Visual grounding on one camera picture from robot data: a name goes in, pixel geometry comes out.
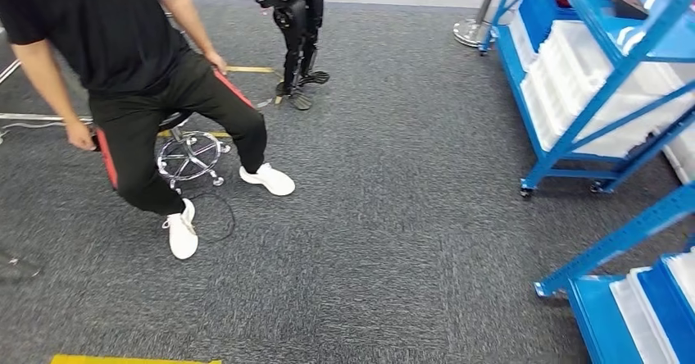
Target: gray carpet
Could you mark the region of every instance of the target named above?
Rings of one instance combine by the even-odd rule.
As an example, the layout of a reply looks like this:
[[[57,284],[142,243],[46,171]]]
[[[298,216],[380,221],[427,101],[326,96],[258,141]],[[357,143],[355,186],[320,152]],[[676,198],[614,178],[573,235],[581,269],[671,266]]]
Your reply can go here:
[[[280,67],[271,18],[198,1],[220,52]],[[272,198],[240,182],[184,187],[204,241],[186,262],[161,220],[125,205],[99,155],[60,129],[15,130],[0,146],[0,245],[43,265],[0,284],[2,363],[55,353],[229,363],[557,363],[588,360],[566,303],[532,283],[670,192],[659,157],[612,196],[582,180],[519,178],[534,163],[495,54],[452,37],[459,11],[333,5],[317,66],[332,80],[307,112],[263,108],[269,160],[298,184]],[[230,78],[255,102],[272,75]],[[4,111],[46,111],[21,76]],[[189,128],[218,129],[196,119]],[[234,234],[223,241],[230,215]],[[624,272],[679,249],[680,225],[604,267]]]

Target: black cable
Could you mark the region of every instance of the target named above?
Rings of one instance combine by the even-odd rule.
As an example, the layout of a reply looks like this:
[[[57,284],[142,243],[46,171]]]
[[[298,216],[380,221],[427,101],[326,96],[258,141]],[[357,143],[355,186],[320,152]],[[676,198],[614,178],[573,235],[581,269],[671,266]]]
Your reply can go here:
[[[196,198],[204,198],[206,196],[217,198],[218,200],[222,201],[227,206],[227,211],[229,211],[229,215],[231,216],[229,223],[227,223],[227,234],[224,237],[222,237],[220,239],[212,239],[212,240],[201,239],[201,241],[204,243],[219,243],[220,241],[228,239],[229,237],[231,237],[234,234],[234,230],[237,227],[237,218],[234,215],[234,209],[232,208],[232,205],[225,198],[220,196],[219,194],[211,193],[211,192],[205,192],[205,193],[200,193],[200,194],[197,194],[195,196],[192,196],[189,198],[189,200],[193,201]]]

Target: person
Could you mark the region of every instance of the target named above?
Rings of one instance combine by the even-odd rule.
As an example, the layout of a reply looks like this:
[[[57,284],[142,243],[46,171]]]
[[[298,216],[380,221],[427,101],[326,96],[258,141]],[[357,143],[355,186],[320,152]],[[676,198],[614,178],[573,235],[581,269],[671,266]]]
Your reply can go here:
[[[166,216],[177,258],[191,257],[198,237],[193,203],[170,188],[153,157],[159,124],[172,111],[197,112],[222,125],[244,181],[278,196],[294,191],[294,182],[264,160],[264,118],[223,76],[226,63],[192,0],[0,0],[0,21],[31,84],[64,120],[70,143],[90,150],[92,133],[70,104],[52,47],[79,76],[112,183],[126,202]]]

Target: humanoid robot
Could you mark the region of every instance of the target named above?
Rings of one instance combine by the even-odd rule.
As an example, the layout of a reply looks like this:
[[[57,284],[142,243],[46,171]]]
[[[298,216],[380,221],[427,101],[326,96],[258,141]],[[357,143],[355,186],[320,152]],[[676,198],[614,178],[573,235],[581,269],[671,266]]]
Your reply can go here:
[[[319,28],[323,24],[324,0],[256,0],[263,8],[273,7],[273,18],[284,35],[287,55],[283,81],[275,92],[298,110],[311,108],[302,92],[305,84],[325,84],[330,76],[313,71]]]

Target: white sneaker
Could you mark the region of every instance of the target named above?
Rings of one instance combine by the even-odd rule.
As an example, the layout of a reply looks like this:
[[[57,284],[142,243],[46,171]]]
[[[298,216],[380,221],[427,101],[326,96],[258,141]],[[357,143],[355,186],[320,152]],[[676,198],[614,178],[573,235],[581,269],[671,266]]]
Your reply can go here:
[[[164,229],[169,229],[171,252],[181,260],[193,256],[198,249],[198,236],[193,229],[195,206],[187,198],[184,199],[184,204],[186,209],[183,213],[167,216],[166,222],[161,226]]]
[[[256,174],[248,174],[243,166],[239,167],[241,179],[249,184],[261,184],[275,196],[287,196],[294,192],[294,181],[282,171],[270,167],[268,163],[258,168]]]

